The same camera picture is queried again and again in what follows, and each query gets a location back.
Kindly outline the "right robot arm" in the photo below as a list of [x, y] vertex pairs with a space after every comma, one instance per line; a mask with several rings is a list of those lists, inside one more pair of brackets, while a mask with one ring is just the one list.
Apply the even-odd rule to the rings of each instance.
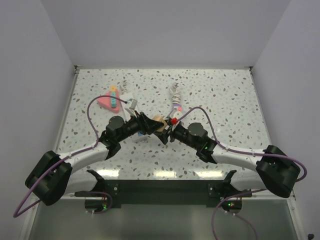
[[274, 195], [288, 198], [300, 174], [300, 167], [275, 146], [266, 149], [245, 149], [221, 146], [208, 136], [201, 123], [187, 128], [181, 123], [155, 132], [163, 144], [175, 140], [196, 151], [196, 156], [205, 163], [227, 164], [247, 169], [223, 183], [223, 192], [230, 197], [246, 189], [266, 189]]

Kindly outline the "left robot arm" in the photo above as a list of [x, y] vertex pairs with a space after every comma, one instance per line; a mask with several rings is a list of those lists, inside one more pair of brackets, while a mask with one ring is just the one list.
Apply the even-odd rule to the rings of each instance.
[[121, 116], [113, 116], [98, 142], [64, 154], [52, 150], [46, 152], [26, 178], [25, 186], [46, 206], [53, 205], [67, 192], [72, 174], [112, 158], [121, 149], [120, 142], [134, 134], [151, 135], [163, 126], [163, 122], [150, 119], [143, 112], [128, 121]]

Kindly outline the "white multicolour power strip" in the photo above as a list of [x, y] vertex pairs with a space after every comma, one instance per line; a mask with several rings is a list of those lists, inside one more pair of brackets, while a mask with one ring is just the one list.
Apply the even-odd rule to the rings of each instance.
[[[129, 121], [135, 112], [140, 112], [138, 107], [138, 101], [131, 92], [124, 93], [120, 95], [119, 98], [127, 102], [120, 102], [126, 121]], [[143, 135], [141, 132], [137, 132], [135, 135], [132, 136], [132, 141], [134, 143], [142, 143], [146, 140], [146, 138], [146, 135]]]

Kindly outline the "purple power strip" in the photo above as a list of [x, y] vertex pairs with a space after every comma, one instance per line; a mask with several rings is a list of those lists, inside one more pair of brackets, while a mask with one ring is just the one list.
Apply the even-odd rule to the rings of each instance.
[[178, 118], [182, 114], [182, 105], [180, 103], [173, 103], [172, 110], [170, 112], [171, 118]]

